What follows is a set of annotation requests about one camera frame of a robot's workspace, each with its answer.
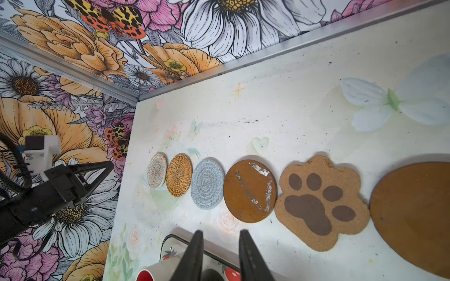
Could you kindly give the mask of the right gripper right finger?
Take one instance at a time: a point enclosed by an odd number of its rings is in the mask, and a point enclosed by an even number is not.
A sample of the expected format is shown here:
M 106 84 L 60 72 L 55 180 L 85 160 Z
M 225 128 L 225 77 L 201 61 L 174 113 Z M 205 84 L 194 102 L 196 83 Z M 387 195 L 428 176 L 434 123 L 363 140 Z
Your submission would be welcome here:
M 240 231 L 239 262 L 242 281 L 275 281 L 248 230 Z

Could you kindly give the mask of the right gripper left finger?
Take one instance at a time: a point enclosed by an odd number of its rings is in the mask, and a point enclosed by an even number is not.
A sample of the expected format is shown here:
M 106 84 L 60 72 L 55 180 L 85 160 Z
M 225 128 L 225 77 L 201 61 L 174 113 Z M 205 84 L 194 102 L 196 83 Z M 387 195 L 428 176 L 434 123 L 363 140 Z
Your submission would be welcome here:
M 202 275 L 203 253 L 203 232 L 197 230 L 171 276 L 170 281 L 200 281 Z

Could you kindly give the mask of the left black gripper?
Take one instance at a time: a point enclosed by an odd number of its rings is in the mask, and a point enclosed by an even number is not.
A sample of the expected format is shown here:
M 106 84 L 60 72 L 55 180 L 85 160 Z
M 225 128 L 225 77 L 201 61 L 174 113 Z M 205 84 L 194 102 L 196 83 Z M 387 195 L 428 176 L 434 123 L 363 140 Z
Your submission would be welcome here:
M 60 165 L 45 172 L 49 180 L 1 201 L 1 244 L 66 207 L 76 207 L 108 177 L 112 161 Z

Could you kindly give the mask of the glossy brown wooden coaster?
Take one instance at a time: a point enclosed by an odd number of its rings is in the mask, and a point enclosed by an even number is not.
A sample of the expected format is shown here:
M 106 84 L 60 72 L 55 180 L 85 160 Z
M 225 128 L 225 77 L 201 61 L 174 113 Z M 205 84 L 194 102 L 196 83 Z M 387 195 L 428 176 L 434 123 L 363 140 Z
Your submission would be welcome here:
M 267 218 L 277 199 L 277 183 L 263 163 L 244 159 L 227 172 L 223 197 L 228 210 L 238 220 L 257 223 Z

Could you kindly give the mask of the multicolour rope coaster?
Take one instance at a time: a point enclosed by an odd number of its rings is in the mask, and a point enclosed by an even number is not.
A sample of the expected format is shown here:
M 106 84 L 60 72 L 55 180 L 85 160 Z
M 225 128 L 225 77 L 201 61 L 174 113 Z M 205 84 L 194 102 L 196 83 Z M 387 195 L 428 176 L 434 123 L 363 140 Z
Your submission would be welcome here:
M 166 179 L 168 162 L 166 156 L 157 152 L 151 159 L 147 168 L 147 183 L 151 189 L 160 189 Z

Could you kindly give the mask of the grey crochet coaster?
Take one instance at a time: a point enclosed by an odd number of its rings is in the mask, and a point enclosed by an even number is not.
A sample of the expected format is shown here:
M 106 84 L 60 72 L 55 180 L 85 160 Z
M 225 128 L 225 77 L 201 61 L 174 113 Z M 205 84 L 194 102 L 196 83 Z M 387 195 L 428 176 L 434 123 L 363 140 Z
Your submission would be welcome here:
M 191 197 L 201 210 L 215 208 L 223 199 L 225 172 L 213 158 L 204 159 L 195 168 L 191 180 Z

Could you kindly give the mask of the cork paw print coaster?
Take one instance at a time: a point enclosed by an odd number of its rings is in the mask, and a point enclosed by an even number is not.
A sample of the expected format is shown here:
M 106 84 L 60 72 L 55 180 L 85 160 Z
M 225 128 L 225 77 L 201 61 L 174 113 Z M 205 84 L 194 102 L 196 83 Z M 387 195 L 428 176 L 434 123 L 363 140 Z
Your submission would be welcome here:
M 325 156 L 287 166 L 280 187 L 277 219 L 315 251 L 331 250 L 339 235 L 358 234 L 369 223 L 369 207 L 359 196 L 359 174 L 349 167 L 335 167 Z

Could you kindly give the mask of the woven rattan coaster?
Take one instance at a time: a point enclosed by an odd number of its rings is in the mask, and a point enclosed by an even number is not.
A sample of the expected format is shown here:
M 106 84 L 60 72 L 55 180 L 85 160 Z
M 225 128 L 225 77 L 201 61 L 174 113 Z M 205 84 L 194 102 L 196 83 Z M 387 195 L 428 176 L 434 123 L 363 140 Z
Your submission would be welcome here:
M 183 196 L 191 186 L 193 167 L 189 156 L 177 154 L 169 163 L 166 171 L 166 185 L 174 197 Z

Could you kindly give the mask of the matte brown wooden coaster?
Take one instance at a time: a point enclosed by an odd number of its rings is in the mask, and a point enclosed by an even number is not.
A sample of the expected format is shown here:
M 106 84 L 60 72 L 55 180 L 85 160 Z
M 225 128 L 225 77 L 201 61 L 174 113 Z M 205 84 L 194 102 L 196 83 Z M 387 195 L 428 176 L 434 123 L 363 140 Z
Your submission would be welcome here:
M 403 259 L 450 277 L 450 164 L 421 162 L 386 174 L 370 198 L 375 228 Z

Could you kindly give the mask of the black mug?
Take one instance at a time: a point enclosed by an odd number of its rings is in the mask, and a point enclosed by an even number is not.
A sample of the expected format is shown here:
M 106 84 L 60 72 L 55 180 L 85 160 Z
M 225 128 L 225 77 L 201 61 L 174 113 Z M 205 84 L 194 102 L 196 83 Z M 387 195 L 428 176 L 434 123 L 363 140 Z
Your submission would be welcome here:
M 202 272 L 201 281 L 224 281 L 222 275 L 214 269 L 206 269 Z

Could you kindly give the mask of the white tray with strawberries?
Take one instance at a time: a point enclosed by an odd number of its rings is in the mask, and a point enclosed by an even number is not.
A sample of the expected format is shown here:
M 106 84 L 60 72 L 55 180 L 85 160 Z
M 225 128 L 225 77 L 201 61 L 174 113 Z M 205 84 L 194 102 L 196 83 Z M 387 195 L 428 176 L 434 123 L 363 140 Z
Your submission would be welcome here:
M 194 234 L 179 229 L 180 233 L 172 233 L 168 235 L 161 248 L 160 261 L 171 258 L 173 256 L 184 255 Z M 236 254 L 223 247 L 220 247 L 203 238 L 204 253 L 202 272 L 206 269 L 214 269 L 219 272 L 227 281 L 241 281 L 239 252 Z M 285 277 L 273 272 L 275 281 L 284 281 Z

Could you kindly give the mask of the red interior mug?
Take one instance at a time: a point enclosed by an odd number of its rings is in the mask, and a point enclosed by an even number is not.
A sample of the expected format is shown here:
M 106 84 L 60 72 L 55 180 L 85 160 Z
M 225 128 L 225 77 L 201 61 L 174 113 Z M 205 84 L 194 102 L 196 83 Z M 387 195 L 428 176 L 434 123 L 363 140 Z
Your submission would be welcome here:
M 180 256 L 173 256 L 144 268 L 138 273 L 136 281 L 169 281 L 180 260 Z

